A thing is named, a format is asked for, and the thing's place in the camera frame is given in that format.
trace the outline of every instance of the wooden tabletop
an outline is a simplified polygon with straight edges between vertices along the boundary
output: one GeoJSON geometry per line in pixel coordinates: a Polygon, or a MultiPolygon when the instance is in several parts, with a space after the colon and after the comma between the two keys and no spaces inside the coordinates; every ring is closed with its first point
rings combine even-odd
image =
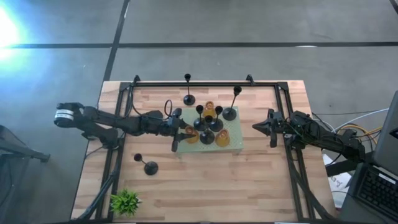
{"type": "MultiPolygon", "coordinates": [[[[104,82],[100,110],[114,113],[119,84],[104,82]]],[[[293,109],[311,114],[304,82],[288,81],[288,84],[293,109]]],[[[190,91],[196,98],[193,106],[211,100],[215,105],[228,107],[233,99],[231,87],[191,87],[190,91]]],[[[186,94],[186,88],[180,87],[135,88],[134,106],[140,112],[163,111],[165,101],[170,99],[174,108],[186,108],[182,101],[186,94]]],[[[136,191],[143,203],[135,217],[115,216],[114,222],[296,221],[282,136],[279,136],[278,146],[270,148],[269,137],[251,127],[266,119],[268,108],[277,110],[274,89],[243,87],[235,105],[239,107],[244,141],[239,155],[211,152],[183,154],[179,158],[170,150],[170,137],[127,135],[118,190],[136,191]],[[133,159],[135,153],[141,153],[145,161],[157,162],[158,173],[145,175],[143,164],[133,159]]],[[[99,146],[99,141],[90,142],[87,153],[99,146]]],[[[312,192],[326,210],[335,215],[321,150],[307,146],[303,156],[312,192]]],[[[105,157],[106,150],[102,149],[85,160],[72,218],[82,214],[98,193],[105,157]]],[[[302,193],[301,201],[306,217],[302,193]]],[[[108,203],[109,195],[105,200],[104,217],[108,203]]]]}

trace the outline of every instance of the potted plant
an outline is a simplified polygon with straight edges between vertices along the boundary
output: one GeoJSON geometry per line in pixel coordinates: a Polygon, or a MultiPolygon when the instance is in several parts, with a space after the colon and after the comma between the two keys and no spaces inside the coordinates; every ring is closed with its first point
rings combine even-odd
{"type": "Polygon", "coordinates": [[[137,193],[123,189],[117,195],[111,195],[112,211],[118,215],[134,216],[141,200],[137,193]]]}

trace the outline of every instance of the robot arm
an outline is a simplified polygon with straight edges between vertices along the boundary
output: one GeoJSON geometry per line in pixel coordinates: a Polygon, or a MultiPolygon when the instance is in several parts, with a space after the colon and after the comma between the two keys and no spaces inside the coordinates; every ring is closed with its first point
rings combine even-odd
{"type": "Polygon", "coordinates": [[[290,115],[290,121],[282,119],[281,112],[268,110],[267,119],[261,123],[254,124],[253,128],[271,136],[271,147],[277,145],[277,133],[289,134],[287,144],[293,148],[304,149],[305,145],[327,149],[341,153],[345,158],[353,161],[364,161],[365,148],[356,138],[356,132],[346,130],[343,135],[327,131],[315,122],[308,114],[295,111],[290,115]]]}
{"type": "Polygon", "coordinates": [[[92,106],[83,106],[81,103],[59,103],[55,114],[54,123],[61,128],[78,128],[83,131],[85,138],[95,136],[108,149],[114,149],[118,145],[118,131],[121,129],[126,134],[140,136],[141,134],[155,134],[174,137],[172,151],[177,150],[178,142],[192,138],[192,134],[178,133],[179,128],[185,128],[187,124],[180,119],[182,110],[177,108],[169,119],[164,120],[160,111],[150,111],[142,116],[122,117],[105,111],[97,110],[92,106]],[[106,129],[98,124],[104,124],[112,128],[106,129]]]}

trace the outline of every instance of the gray floor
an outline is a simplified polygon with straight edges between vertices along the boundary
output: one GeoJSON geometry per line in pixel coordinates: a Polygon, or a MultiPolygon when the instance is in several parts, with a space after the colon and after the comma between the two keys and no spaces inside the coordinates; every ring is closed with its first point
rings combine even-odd
{"type": "MultiPolygon", "coordinates": [[[[122,0],[5,1],[19,43],[111,43],[122,0]]],[[[398,41],[388,0],[133,0],[121,42],[398,41]]],[[[58,102],[95,105],[110,49],[0,50],[0,124],[51,154],[31,161],[8,223],[68,220],[87,141],[53,124],[58,102]]],[[[398,47],[119,49],[111,80],[305,80],[314,112],[386,108],[398,47]]],[[[385,113],[358,121],[382,125],[385,113]]],[[[338,126],[356,115],[322,116],[338,126]]]]}

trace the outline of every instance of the black disk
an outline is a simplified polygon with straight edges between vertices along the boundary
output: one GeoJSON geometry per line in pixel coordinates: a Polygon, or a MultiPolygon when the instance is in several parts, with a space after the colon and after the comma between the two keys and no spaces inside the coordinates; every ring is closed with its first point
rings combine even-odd
{"type": "Polygon", "coordinates": [[[223,118],[227,121],[233,121],[236,118],[236,110],[232,108],[226,108],[223,111],[223,118]]]}
{"type": "Polygon", "coordinates": [[[157,163],[154,161],[150,161],[144,166],[144,171],[147,175],[156,174],[158,169],[159,167],[157,166],[157,163]]]}
{"type": "Polygon", "coordinates": [[[206,129],[206,125],[205,125],[205,120],[202,118],[201,120],[199,120],[199,118],[197,118],[194,122],[193,122],[193,127],[195,128],[195,130],[197,131],[204,131],[206,129]]]}
{"type": "Polygon", "coordinates": [[[195,103],[195,97],[193,95],[184,96],[184,104],[191,106],[195,103]]]}
{"type": "Polygon", "coordinates": [[[220,119],[214,119],[213,122],[210,124],[210,130],[214,132],[219,132],[221,129],[223,129],[224,123],[220,119]]]}
{"type": "Polygon", "coordinates": [[[203,144],[211,144],[214,141],[214,138],[214,133],[209,130],[200,133],[200,141],[203,144]]]}

